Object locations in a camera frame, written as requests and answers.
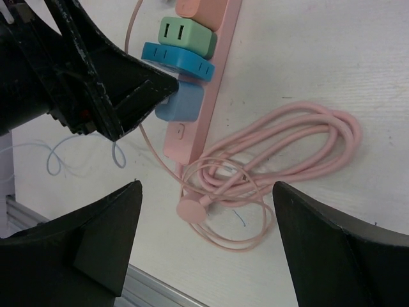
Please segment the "light blue usb charger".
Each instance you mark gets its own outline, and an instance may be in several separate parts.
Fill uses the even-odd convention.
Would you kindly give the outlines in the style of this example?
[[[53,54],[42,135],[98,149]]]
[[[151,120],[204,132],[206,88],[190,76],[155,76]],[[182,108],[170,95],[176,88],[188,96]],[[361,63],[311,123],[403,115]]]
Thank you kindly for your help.
[[[178,91],[155,109],[157,118],[165,122],[195,122],[204,97],[204,89],[194,83],[178,81]]]

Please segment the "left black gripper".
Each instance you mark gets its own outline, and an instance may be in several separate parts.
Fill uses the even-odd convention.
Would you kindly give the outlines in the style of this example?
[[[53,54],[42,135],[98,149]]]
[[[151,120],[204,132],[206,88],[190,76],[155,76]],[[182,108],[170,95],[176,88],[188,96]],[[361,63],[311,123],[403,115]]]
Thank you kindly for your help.
[[[49,114],[117,141],[178,90],[175,77],[114,45],[78,1],[46,1],[58,34],[25,1],[1,1],[1,133]]]

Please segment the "blue plug adapter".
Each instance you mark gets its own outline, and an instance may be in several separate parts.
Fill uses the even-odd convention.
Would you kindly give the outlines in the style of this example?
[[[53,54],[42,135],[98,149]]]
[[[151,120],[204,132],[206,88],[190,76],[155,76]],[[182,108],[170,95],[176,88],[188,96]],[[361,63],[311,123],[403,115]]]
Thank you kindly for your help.
[[[187,75],[210,82],[215,67],[194,52],[171,45],[146,42],[141,59],[168,72]]]

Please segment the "salmon pink plug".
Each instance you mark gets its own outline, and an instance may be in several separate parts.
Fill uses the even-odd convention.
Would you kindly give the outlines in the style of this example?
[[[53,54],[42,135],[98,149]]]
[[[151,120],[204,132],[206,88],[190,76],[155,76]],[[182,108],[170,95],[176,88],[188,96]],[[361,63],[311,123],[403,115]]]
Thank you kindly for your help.
[[[175,12],[180,17],[191,18],[199,9],[200,0],[177,0]]]

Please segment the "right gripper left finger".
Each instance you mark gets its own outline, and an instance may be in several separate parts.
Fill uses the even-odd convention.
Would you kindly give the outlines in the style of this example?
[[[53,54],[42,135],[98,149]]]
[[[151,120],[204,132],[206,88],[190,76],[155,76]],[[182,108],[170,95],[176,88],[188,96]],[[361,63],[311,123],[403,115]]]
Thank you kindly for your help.
[[[1,239],[1,306],[113,306],[134,243],[142,184]]]

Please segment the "green usb charger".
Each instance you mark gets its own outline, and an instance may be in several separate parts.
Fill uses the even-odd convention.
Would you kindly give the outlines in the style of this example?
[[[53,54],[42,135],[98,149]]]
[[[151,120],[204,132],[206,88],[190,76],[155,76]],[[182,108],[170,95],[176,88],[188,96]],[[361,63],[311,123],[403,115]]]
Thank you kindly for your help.
[[[164,17],[160,23],[158,42],[191,51],[204,59],[211,59],[217,35],[192,19]]]

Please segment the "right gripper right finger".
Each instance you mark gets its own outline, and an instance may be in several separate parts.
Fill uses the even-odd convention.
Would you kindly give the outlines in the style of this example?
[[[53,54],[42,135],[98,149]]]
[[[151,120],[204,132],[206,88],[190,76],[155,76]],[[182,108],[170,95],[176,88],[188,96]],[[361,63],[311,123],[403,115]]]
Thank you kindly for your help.
[[[408,306],[408,236],[273,186],[299,306]]]

